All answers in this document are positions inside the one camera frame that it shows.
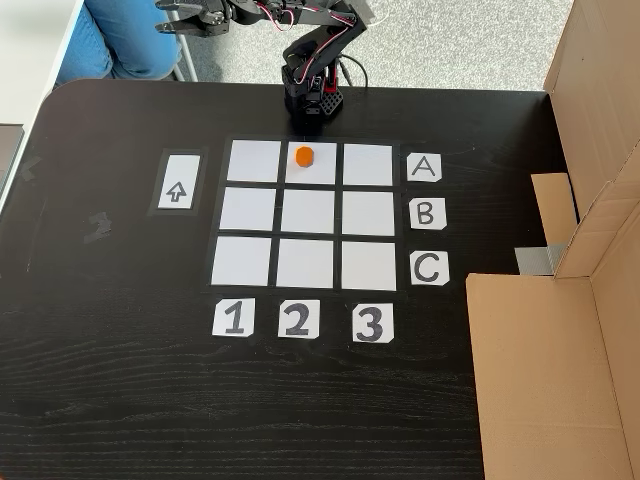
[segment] number 3 card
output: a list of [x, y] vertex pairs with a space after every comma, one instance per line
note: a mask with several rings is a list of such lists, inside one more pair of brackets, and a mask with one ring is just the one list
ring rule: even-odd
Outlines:
[[364, 304], [353, 310], [353, 341], [389, 343], [393, 340], [393, 304]]

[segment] letter b card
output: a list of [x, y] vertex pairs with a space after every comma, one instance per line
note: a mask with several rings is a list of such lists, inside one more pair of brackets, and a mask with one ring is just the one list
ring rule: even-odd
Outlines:
[[414, 198], [409, 202], [411, 228], [442, 230], [447, 226], [444, 198]]

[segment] blue jeans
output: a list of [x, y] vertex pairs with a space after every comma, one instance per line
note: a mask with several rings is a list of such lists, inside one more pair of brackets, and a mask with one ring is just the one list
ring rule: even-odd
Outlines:
[[85, 0], [56, 83], [166, 77], [179, 58], [175, 36], [155, 29], [166, 21], [153, 0]]

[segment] cardboard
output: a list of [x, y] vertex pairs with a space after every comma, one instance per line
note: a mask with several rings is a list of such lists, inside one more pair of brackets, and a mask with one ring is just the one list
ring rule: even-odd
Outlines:
[[578, 225], [565, 173], [531, 175], [547, 245], [568, 243]]
[[589, 280], [472, 274], [467, 292], [487, 480], [633, 479]]
[[[487, 480], [640, 480], [639, 23], [575, 0], [545, 82], [581, 218], [555, 277], [467, 280]], [[561, 185], [534, 177], [555, 247]]]
[[0, 124], [0, 191], [4, 188], [6, 173], [18, 153], [23, 133], [22, 125]]
[[591, 277], [629, 456], [640, 475], [640, 207]]

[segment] grid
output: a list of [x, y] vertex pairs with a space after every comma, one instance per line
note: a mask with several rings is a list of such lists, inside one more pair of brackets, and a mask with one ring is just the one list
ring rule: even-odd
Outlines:
[[[314, 150], [307, 169], [293, 161], [301, 143]], [[212, 285], [400, 290], [391, 146], [234, 140], [226, 162]]]

